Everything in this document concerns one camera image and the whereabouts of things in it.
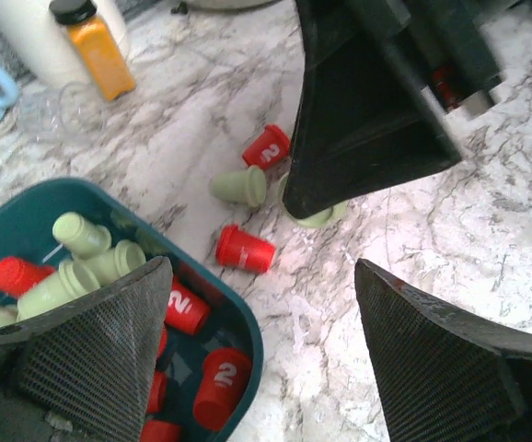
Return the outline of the red coffee capsule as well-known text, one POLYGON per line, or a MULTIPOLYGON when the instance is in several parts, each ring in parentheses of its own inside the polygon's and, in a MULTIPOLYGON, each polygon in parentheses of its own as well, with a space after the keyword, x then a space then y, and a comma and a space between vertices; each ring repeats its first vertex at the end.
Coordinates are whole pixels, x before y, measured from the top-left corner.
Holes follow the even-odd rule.
POLYGON ((192 409, 200 426, 214 432, 224 427, 247 388, 251 369, 251 360, 233 347, 222 347, 207 355, 192 409))
POLYGON ((275 124, 267 124, 263 133, 242 153, 248 166, 269 169, 290 155, 290 138, 275 124))
POLYGON ((269 241, 250 235, 238 225, 223 227, 217 241, 215 258, 222 266, 266 273, 272 266, 276 248, 269 241))
POLYGON ((168 308, 164 322, 189 335, 196 335, 211 313, 210 306, 184 286, 178 279, 174 279, 170 290, 168 308))
POLYGON ((50 265, 38 265, 16 256, 0 260, 0 292, 19 299, 34 285, 55 272, 50 265))

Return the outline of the teal storage basket tray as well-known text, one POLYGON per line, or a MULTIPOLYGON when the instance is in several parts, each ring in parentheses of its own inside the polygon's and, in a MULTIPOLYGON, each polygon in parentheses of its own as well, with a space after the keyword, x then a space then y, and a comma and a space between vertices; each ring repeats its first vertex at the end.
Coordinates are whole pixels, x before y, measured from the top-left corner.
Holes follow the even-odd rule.
MULTIPOLYGON (((7 255, 58 262, 54 219, 74 211, 110 229, 115 239, 150 242, 152 259, 82 300, 24 325, 0 331, 0 441, 135 441, 145 420, 145 390, 156 368, 170 375, 165 416, 186 441, 227 441, 260 385, 263 344, 243 298, 192 257, 96 185, 46 180, 0 207, 0 259, 7 255), (176 332, 163 355, 160 310, 168 285, 180 280, 207 301, 211 315, 197 336, 176 332), (249 384, 217 431, 193 415, 202 363, 219 348, 251 361, 249 384)), ((0 305, 6 298, 0 295, 0 305)))

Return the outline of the white thermos jug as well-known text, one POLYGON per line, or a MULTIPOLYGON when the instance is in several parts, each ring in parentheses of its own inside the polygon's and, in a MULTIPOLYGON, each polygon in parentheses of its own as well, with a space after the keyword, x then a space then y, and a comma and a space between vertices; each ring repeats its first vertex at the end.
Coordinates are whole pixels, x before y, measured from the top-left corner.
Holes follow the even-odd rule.
POLYGON ((0 1, 0 32, 41 83, 60 88, 91 81, 47 1, 0 1))

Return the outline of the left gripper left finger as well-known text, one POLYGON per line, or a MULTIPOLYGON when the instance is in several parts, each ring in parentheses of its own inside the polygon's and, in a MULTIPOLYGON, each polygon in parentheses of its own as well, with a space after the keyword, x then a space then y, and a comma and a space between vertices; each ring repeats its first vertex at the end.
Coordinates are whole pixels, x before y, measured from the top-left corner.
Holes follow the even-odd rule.
POLYGON ((155 257, 117 282, 0 329, 0 441, 48 441, 54 412, 88 441, 139 439, 172 266, 155 257))

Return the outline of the green coffee capsule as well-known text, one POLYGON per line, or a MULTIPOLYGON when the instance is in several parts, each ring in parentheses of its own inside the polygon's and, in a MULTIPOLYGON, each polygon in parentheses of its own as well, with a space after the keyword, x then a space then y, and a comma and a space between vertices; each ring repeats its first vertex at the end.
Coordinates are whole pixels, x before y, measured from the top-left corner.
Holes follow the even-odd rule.
POLYGON ((83 260, 105 252, 112 243, 106 227, 95 225, 76 212, 60 215, 53 224, 52 235, 74 258, 83 260))
POLYGON ((335 204, 332 207, 303 219, 292 216, 283 203, 283 193, 288 180, 288 175, 289 173, 286 172, 279 180, 277 188, 277 202, 283 213, 295 224, 304 228, 319 229, 337 223, 345 215, 348 206, 347 201, 335 204))
POLYGON ((221 173, 212 179, 210 193, 228 203, 258 207, 266 200, 266 175, 258 166, 221 173))

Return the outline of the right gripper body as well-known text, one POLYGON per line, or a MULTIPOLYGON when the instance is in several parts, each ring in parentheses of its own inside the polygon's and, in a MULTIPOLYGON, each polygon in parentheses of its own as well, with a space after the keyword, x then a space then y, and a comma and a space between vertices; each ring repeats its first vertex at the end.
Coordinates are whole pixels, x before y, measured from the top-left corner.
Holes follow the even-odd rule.
POLYGON ((482 114, 496 104, 501 68, 480 31, 479 1, 354 1, 375 40, 393 42, 422 72, 441 107, 482 114))

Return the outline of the orange spice bottle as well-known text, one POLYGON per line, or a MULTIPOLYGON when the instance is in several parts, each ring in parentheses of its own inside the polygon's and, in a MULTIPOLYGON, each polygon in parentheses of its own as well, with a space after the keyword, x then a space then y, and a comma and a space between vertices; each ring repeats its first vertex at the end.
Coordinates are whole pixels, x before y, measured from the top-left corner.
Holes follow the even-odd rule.
POLYGON ((135 89, 130 68, 93 1, 51 1, 49 10, 106 101, 135 89))

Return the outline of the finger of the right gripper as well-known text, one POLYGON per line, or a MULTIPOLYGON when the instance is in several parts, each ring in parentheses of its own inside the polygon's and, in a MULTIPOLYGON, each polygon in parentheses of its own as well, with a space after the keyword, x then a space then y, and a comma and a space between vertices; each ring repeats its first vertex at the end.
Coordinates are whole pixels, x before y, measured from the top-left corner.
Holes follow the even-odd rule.
POLYGON ((305 54, 283 204, 299 219, 455 166, 399 1, 299 1, 305 54))

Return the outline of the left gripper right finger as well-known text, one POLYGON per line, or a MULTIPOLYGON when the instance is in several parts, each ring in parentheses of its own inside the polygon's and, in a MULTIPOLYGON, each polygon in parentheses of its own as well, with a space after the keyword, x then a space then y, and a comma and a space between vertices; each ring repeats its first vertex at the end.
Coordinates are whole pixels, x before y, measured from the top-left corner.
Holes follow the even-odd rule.
POLYGON ((532 441, 532 334, 368 260, 354 283, 390 440, 532 441))

